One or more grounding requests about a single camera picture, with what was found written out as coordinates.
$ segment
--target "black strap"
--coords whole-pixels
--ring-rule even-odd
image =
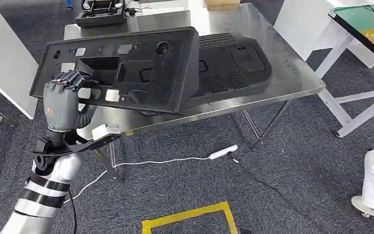
[[[44,206],[61,208],[65,196],[45,196],[29,189],[22,189],[19,198],[34,201]]]
[[[31,172],[29,175],[30,181],[34,182],[35,184],[38,184],[42,187],[45,187],[47,189],[67,192],[70,189],[70,184],[64,184],[59,183],[51,180],[47,180],[43,177],[38,176],[37,174]]]

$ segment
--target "black plastic part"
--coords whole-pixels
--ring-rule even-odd
[[[55,208],[61,208],[65,201],[65,196],[45,196],[29,189],[22,189],[19,198]]]
[[[42,97],[57,64],[75,63],[101,90],[81,103],[174,114],[199,90],[198,46],[193,27],[50,42],[30,95]],[[105,100],[108,90],[119,90],[119,101]]]
[[[185,107],[256,94],[272,67],[255,39],[223,33],[200,37],[200,89]]]
[[[116,0],[92,0],[87,4],[89,10],[83,9],[75,18],[75,23],[80,27],[94,27],[101,25],[118,24],[125,22],[125,1],[123,6],[116,8]]]
[[[75,18],[75,23],[80,27],[94,27],[110,24],[125,23],[125,15],[122,8],[116,8],[109,12],[108,8],[99,8],[91,14],[89,10],[81,11]]]
[[[88,143],[84,144],[77,144],[77,145],[70,145],[68,144],[67,147],[74,153],[79,153],[88,150],[95,150],[103,147],[106,144],[109,144],[111,141],[120,138],[121,135],[106,135],[103,138],[100,138],[96,141],[88,141]]]
[[[335,134],[335,136],[336,136],[337,138],[339,138],[339,139],[342,139],[342,138],[343,138],[343,136],[339,135],[338,132],[335,132],[334,134]]]
[[[52,189],[56,191],[63,191],[66,192],[70,189],[70,184],[64,184],[64,183],[59,183],[51,180],[47,180],[41,176],[38,176],[34,172],[31,172],[29,174],[29,180],[34,182],[35,184],[38,184],[44,188],[47,189]]]

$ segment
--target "robotic arm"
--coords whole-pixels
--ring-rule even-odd
[[[78,111],[78,90],[92,82],[87,81],[85,75],[79,71],[68,71],[45,84],[43,100],[49,134],[38,140],[35,152],[29,152],[34,157],[32,170],[1,234],[51,232],[70,185],[79,172],[82,163],[77,155],[79,152],[96,151],[94,155],[97,159],[114,178],[122,182],[98,150],[120,137],[120,132],[106,133],[92,141],[76,133],[77,128],[91,122],[96,109],[96,106],[86,105]],[[91,91],[95,99],[100,96],[97,91]]]

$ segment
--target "robot finger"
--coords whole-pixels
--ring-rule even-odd
[[[55,89],[56,84],[57,84],[57,82],[54,82],[54,81],[47,82],[45,84],[45,89],[48,89],[49,91],[52,91],[52,90]]]
[[[72,83],[72,85],[74,85],[76,87],[76,89],[80,89],[82,88],[82,86],[84,85],[84,81],[85,81],[85,78],[82,77],[82,76],[78,76],[78,78],[76,78],[74,80],[74,82]]]
[[[74,80],[79,75],[78,71],[69,71],[65,73],[65,75],[62,77],[62,79],[66,82],[67,85],[70,85],[74,82]]]
[[[64,91],[64,87],[65,87],[64,83],[59,82],[59,83],[56,84],[54,90],[55,90],[56,92],[61,93],[62,91]]]

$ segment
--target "cardboard box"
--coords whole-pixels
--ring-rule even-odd
[[[207,8],[238,4],[240,4],[240,0],[206,0]]]

